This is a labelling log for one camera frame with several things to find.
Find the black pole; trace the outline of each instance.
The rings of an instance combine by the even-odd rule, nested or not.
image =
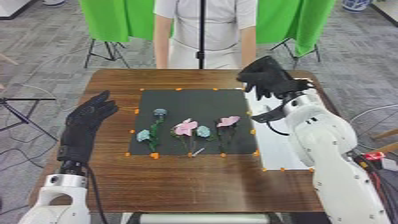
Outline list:
[[[204,23],[206,23],[206,0],[201,0],[201,18],[199,18],[199,51],[195,58],[199,59],[199,69],[204,69]]]

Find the metal stand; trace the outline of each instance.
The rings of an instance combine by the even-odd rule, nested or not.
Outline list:
[[[204,69],[204,25],[206,25],[206,0],[201,0],[201,24],[199,24],[199,51],[195,58],[199,59],[199,69]]]
[[[19,126],[21,124],[26,124],[32,126],[32,128],[44,134],[48,135],[48,137],[58,141],[58,139],[53,137],[53,135],[48,133],[48,131],[41,128],[41,126],[34,123],[34,121],[30,120],[30,116],[32,116],[32,113],[34,113],[34,110],[35,110],[35,107],[39,105],[39,102],[41,101],[53,101],[55,98],[12,98],[12,99],[7,99],[7,98],[0,98],[0,106],[3,106],[3,108],[9,110],[9,112],[14,114],[14,116],[18,117],[19,119],[19,122],[14,123],[12,125],[5,126],[3,128],[0,128],[0,132],[9,130],[10,128],[14,128],[16,126]],[[34,101],[34,106],[28,110],[28,114],[23,115],[21,112],[16,110],[16,108],[9,105],[9,101]]]
[[[293,58],[293,61],[295,61],[295,64],[293,64],[293,69],[295,69],[297,65],[298,65],[300,58],[305,55],[309,55],[311,53],[316,53],[318,62],[321,62],[321,59],[320,59],[320,49],[318,49],[318,44],[314,44],[314,50],[305,55],[302,55],[302,57],[297,57],[295,54],[293,54],[293,51],[289,49],[289,46],[286,44],[289,40],[291,40],[291,38],[286,38],[284,41],[277,44],[277,46],[270,50],[273,51],[281,46],[284,46],[284,48],[288,49],[288,52],[289,52],[289,57]]]
[[[96,57],[103,58],[103,59],[108,60],[108,61],[115,61],[115,60],[121,59],[121,61],[122,61],[124,65],[126,65],[126,67],[130,68],[128,63],[126,63],[126,60],[124,60],[122,55],[121,55],[121,52],[119,52],[119,50],[117,50],[117,45],[119,45],[122,48],[126,48],[126,47],[122,46],[122,44],[121,44],[119,42],[117,42],[117,43],[105,42],[105,47],[106,47],[106,51],[108,51],[108,57],[105,57],[105,56],[101,56],[101,55],[98,55],[98,54],[92,53],[94,44],[96,44],[96,39],[92,39],[92,41],[90,41],[90,48],[89,48],[89,54],[87,54],[87,58],[85,58],[83,68],[87,68],[87,66],[89,66],[90,56],[96,56]]]

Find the flower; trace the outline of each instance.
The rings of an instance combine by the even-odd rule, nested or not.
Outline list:
[[[220,123],[217,124],[217,128],[229,127],[240,121],[240,116],[231,116],[220,119]]]
[[[149,137],[149,131],[147,130],[142,130],[140,133],[137,134],[137,141],[138,142],[144,142],[149,139],[151,139],[151,137]]]
[[[201,126],[195,130],[197,136],[202,138],[209,137],[209,128],[206,126]]]
[[[192,130],[197,128],[197,122],[192,119],[186,119],[181,124],[174,127],[176,135],[192,136]]]
[[[156,109],[153,111],[153,115],[154,115],[154,117],[163,117],[167,115],[167,110],[165,109]]]

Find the cable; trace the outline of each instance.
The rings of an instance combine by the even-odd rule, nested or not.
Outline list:
[[[85,165],[85,168],[87,168],[87,173],[89,173],[90,182],[92,182],[92,189],[94,189],[94,195],[96,195],[96,207],[98,207],[98,212],[99,212],[99,216],[101,216],[101,221],[103,221],[103,224],[108,224],[105,212],[103,212],[98,184],[96,184],[96,174],[94,174],[89,164]]]
[[[76,108],[76,106],[73,106],[73,107],[69,107],[67,109],[64,109],[62,108],[62,104],[60,104],[60,102],[58,102],[58,97],[41,88],[41,87],[37,87],[37,86],[30,86],[30,85],[26,85],[26,84],[21,84],[21,86],[25,86],[25,87],[28,87],[28,88],[34,88],[34,89],[37,89],[37,90],[41,90],[53,98],[55,98],[55,102],[57,102],[57,104],[58,104],[58,108],[60,108],[60,111],[62,112],[67,112],[67,111],[71,111],[71,110],[74,110],[74,108]]]
[[[385,178],[382,177],[380,175],[380,172],[376,170],[376,167],[373,165],[373,163],[366,160],[364,156],[360,155],[360,153],[355,152],[353,150],[353,153],[357,154],[357,157],[360,158],[360,160],[364,161],[375,175],[378,176],[380,178],[380,190],[382,190],[382,194],[385,196],[385,211],[387,211],[387,214],[389,214],[389,218],[391,220],[394,221],[396,220],[396,216],[394,216],[394,207],[396,207],[396,202],[392,200],[392,197],[391,197],[391,192],[387,191],[387,188],[385,188],[385,184],[391,185],[391,183],[387,182]]]
[[[270,121],[266,121],[266,126],[268,126],[270,130],[272,130],[279,135],[282,135],[282,136],[289,136],[288,133],[282,133],[282,132],[279,132],[279,131],[275,130],[275,128],[273,128],[272,125],[270,125]]]
[[[48,153],[48,151],[53,149],[53,146],[57,145],[57,143],[58,143],[58,141],[53,141],[53,145],[51,145],[51,147],[44,150],[44,152],[42,152],[37,156],[34,156],[32,158],[28,158],[30,160],[37,159],[37,158]],[[19,163],[16,163],[14,165],[10,165],[9,167],[5,167],[5,168],[0,170],[0,173],[2,173],[9,168],[19,166],[25,162],[28,162],[28,160],[25,160],[23,162],[19,162]]]
[[[26,161],[28,161],[28,162],[30,162],[41,169],[44,169],[44,167],[42,167],[42,166],[32,161],[32,159],[28,158],[26,153],[21,151],[21,149],[18,149],[18,148],[7,149],[7,150],[0,153],[0,156],[2,156],[7,152],[10,152],[10,151],[18,151],[18,152],[21,153],[21,155],[23,155]]]
[[[382,109],[389,109],[389,108],[394,108],[394,107],[398,107],[398,104],[392,104],[392,105],[387,105],[387,106],[382,106],[382,107],[376,107],[376,108],[373,108],[373,109],[369,109],[369,110],[366,110],[352,119],[350,119],[350,125],[353,126],[353,122],[355,122],[355,120],[359,119],[359,117],[362,117],[369,112],[373,112],[373,111],[376,111],[376,110],[382,110]],[[366,149],[369,149],[371,151],[373,150],[376,150],[376,148],[373,148],[373,147],[369,147],[369,146],[366,146],[360,142],[357,143],[357,145],[362,147],[362,148],[366,148]]]
[[[9,211],[5,211],[5,212],[0,213],[0,216],[5,215],[7,213],[14,212],[16,210],[26,208],[26,207],[28,207],[28,205],[23,205],[21,207],[12,208]]]
[[[7,116],[7,119],[5,119],[5,127],[9,127],[9,118],[10,118],[10,112],[9,112],[9,116]],[[19,140],[19,139],[16,139],[16,137],[12,136],[12,131],[10,131],[10,129],[7,129],[7,132],[9,132],[9,138],[14,140],[14,141],[18,141],[19,143],[30,143],[32,141],[35,141],[37,140],[37,138],[44,135],[44,134],[39,134],[28,141],[23,141],[23,140]]]
[[[366,115],[369,112],[376,111],[376,110],[382,110],[382,109],[389,109],[392,107],[398,107],[398,104],[392,104],[392,105],[387,105],[387,106],[382,106],[382,107],[376,107],[369,110],[366,110],[350,120],[350,124],[353,123],[353,121],[357,120],[359,117],[362,117],[362,115]]]

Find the metal frame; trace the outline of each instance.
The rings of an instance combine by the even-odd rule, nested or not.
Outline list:
[[[12,115],[16,116],[16,118],[19,119],[19,122],[14,123],[12,125],[5,126],[3,128],[0,128],[0,132],[3,132],[5,130],[9,130],[10,128],[18,127],[19,125],[26,124],[32,126],[32,128],[55,140],[58,141],[58,139],[53,137],[53,135],[48,133],[48,131],[41,128],[41,126],[34,123],[34,121],[30,120],[30,116],[34,113],[34,110],[37,108],[39,102],[41,101],[55,101],[55,98],[0,98],[0,106],[3,106],[3,108],[9,110],[9,112],[12,113]],[[16,110],[16,108],[9,105],[9,101],[34,101],[34,106],[28,110],[28,114],[23,115],[23,113]]]
[[[320,49],[318,49],[318,44],[314,44],[314,50],[305,54],[302,55],[300,57],[295,56],[293,54],[293,51],[289,49],[289,46],[288,46],[288,41],[291,40],[291,38],[286,38],[284,41],[275,45],[275,47],[270,49],[270,51],[273,51],[281,46],[284,46],[284,48],[288,49],[288,52],[289,52],[289,57],[293,58],[293,61],[295,61],[295,64],[293,64],[293,69],[297,68],[297,65],[298,65],[298,60],[304,56],[307,56],[311,53],[316,53],[316,58],[318,58],[318,62],[321,62],[321,58],[320,58]]]
[[[94,50],[94,44],[96,44],[96,39],[90,40],[90,48],[89,48],[89,54],[87,54],[87,57],[85,57],[83,68],[87,68],[87,66],[89,66],[90,56],[96,56],[96,57],[103,58],[103,59],[108,60],[108,61],[117,61],[117,60],[121,59],[121,61],[122,61],[124,65],[126,65],[126,67],[130,68],[130,66],[128,66],[128,62],[126,62],[126,60],[124,60],[124,58],[122,58],[122,55],[121,55],[121,52],[119,52],[119,50],[117,50],[117,46],[121,46],[122,48],[126,48],[126,47],[122,46],[122,44],[121,44],[119,42],[117,42],[117,43],[112,43],[112,42],[106,42],[106,41],[105,41],[105,48],[106,48],[106,51],[108,51],[108,57],[103,56],[103,55],[98,55],[96,53],[92,53],[92,50]]]
[[[122,213],[121,224],[270,224],[282,223],[268,214],[142,214]]]
[[[195,58],[199,59],[199,69],[204,69],[206,0],[201,0],[199,10],[199,51],[195,54]]]

